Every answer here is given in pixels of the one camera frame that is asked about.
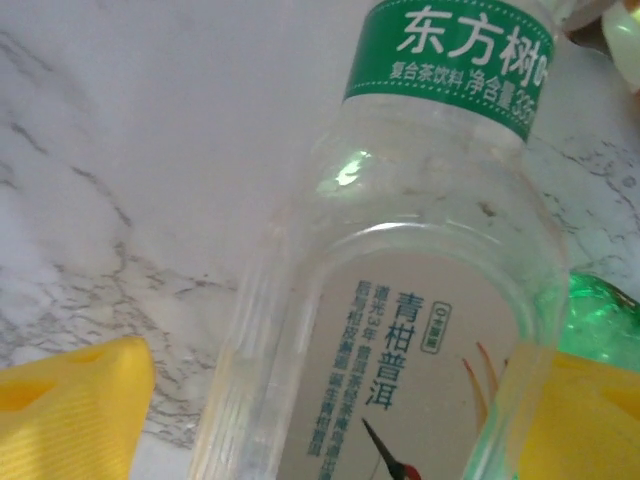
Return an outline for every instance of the white marble countertop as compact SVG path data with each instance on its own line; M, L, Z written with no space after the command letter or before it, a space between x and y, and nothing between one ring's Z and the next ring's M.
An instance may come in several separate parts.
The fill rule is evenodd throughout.
M185 478L244 259L337 112L368 3L0 11L0 367L143 335L158 381L132 479ZM525 163L573 265L640 297L629 104L562 43Z

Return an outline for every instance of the bottle label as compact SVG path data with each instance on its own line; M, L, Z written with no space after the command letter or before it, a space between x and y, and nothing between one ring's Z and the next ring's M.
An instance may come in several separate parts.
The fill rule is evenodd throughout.
M526 141L553 49L540 22L497 0L385 0L364 22L345 100L425 98L495 120Z
M325 283L278 480L460 478L518 326L471 266L356 259Z

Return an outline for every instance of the green label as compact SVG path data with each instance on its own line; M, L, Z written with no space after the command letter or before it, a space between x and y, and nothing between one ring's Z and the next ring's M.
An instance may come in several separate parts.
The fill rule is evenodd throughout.
M523 140L553 55L532 16L496 0L385 0L367 16L345 100L426 98L479 113Z

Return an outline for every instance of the bird illustration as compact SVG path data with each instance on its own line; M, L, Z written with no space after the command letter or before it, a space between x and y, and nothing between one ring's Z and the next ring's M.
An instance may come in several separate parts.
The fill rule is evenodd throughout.
M487 375L487 383L489 384L489 395L485 399L485 396L482 393L482 388L480 387L480 382L476 377L476 374L473 371L473 368L467 361L467 359L463 358L462 363L464 364L465 369L467 370L467 374L469 377L469 381L471 383L471 390L473 392L473 403L476 407L476 424L477 424L477 432L478 435L482 431L482 427L484 427L485 422L487 421L487 416L489 414L489 406L493 403L496 393L498 391L498 375L496 374L496 370L493 367L493 363L491 362L491 358L489 357L489 353L482 343L476 342L476 347L480 351L480 356L482 357L482 361L484 364L484 370ZM505 367L509 363L509 360L506 359L504 361Z
M391 455L391 452L389 452L389 449L382 443L382 440L380 440L380 437L378 437L371 425L369 425L369 422L363 418L362 423L364 424L364 428L367 429L367 433L369 437L371 437L373 444L378 449L382 460L387 465L387 470L389 470L389 475L391 475L393 480L422 480L422 477L415 467L400 463Z

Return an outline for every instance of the yellow object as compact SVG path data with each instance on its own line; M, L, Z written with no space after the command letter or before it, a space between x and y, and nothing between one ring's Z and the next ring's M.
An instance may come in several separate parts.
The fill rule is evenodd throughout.
M520 480L640 479L640 374L556 354Z
M0 371L0 479L128 478L153 387L141 338Z

